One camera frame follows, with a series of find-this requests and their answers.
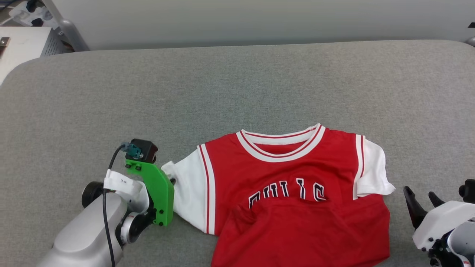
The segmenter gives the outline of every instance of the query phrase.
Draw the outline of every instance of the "white sleeve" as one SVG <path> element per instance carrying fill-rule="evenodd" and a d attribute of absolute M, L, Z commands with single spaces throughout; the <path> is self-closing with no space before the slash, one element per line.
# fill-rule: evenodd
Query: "white sleeve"
<path fill-rule="evenodd" d="M 206 233 L 207 178 L 200 150 L 195 150 L 176 164 L 168 162 L 161 169 L 169 179 L 176 179 L 173 210 L 194 227 Z"/>
<path fill-rule="evenodd" d="M 359 179 L 356 179 L 356 191 L 358 197 L 369 194 L 389 195 L 396 188 L 388 182 L 386 177 L 386 156 L 383 149 L 377 144 L 366 140 L 362 135 L 357 135 L 357 146 L 361 148 L 359 156 L 361 172 Z"/>

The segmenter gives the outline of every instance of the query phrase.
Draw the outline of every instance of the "basketball jersey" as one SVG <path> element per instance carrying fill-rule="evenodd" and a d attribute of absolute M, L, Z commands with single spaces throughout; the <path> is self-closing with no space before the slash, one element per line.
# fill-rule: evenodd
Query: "basketball jersey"
<path fill-rule="evenodd" d="M 205 233 L 222 234 L 213 266 L 253 266 L 255 256 L 267 261 L 262 255 L 277 251 L 292 263 L 304 248 L 313 248 L 312 256 L 300 256 L 297 266 L 371 266 L 389 256 L 389 211 L 381 195 L 395 188 L 386 178 L 383 150 L 363 135 L 320 124 L 283 135 L 241 130 L 199 145 L 162 170 L 176 179 L 174 211 Z M 367 235 L 380 238 L 371 243 Z M 267 251 L 275 243 L 280 249 Z M 336 250 L 345 253 L 340 249 L 348 244 L 353 249 L 342 260 Z M 359 249 L 371 245 L 377 251 Z"/>

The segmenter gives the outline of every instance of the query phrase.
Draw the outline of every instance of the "green 3d-printed bracket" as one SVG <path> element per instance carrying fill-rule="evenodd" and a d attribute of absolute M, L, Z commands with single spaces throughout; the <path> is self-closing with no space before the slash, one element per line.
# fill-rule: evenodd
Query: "green 3d-printed bracket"
<path fill-rule="evenodd" d="M 173 197 L 175 189 L 167 175 L 153 163 L 139 162 L 126 159 L 130 165 L 129 174 L 140 175 L 153 201 L 156 216 L 154 224 L 167 226 L 173 217 Z"/>

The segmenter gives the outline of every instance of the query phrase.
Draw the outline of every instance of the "red and white stripe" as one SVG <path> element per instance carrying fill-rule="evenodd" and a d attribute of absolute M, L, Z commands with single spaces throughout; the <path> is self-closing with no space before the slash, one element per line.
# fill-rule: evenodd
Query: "red and white stripe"
<path fill-rule="evenodd" d="M 216 215 L 216 187 L 214 183 L 214 171 L 213 166 L 211 165 L 211 160 L 209 159 L 208 151 L 206 150 L 206 145 L 202 144 L 198 146 L 201 159 L 203 162 L 207 190 L 205 191 L 205 229 L 206 233 L 214 235 L 214 225 L 215 225 L 215 215 Z"/>
<path fill-rule="evenodd" d="M 356 134 L 355 143 L 356 143 L 356 154 L 358 156 L 358 169 L 356 171 L 355 179 L 353 180 L 353 199 L 354 200 L 358 198 L 357 182 L 364 174 L 364 150 L 363 150 L 364 141 L 365 141 L 364 135 Z"/>

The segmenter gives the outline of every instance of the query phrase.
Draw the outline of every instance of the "gray fabric surface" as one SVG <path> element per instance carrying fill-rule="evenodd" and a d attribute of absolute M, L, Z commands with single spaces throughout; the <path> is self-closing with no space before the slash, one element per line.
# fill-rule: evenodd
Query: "gray fabric surface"
<path fill-rule="evenodd" d="M 397 191 L 385 197 L 391 257 L 380 266 L 429 266 L 402 187 L 426 208 L 430 190 L 460 200 L 475 173 L 474 74 L 475 48 L 435 40 L 95 51 L 22 64 L 0 88 L 0 266 L 42 258 L 121 142 L 153 141 L 163 164 L 242 128 L 284 134 L 317 122 L 365 134 L 386 153 Z M 119 266 L 208 266 L 216 240 L 175 216 L 127 246 Z"/>

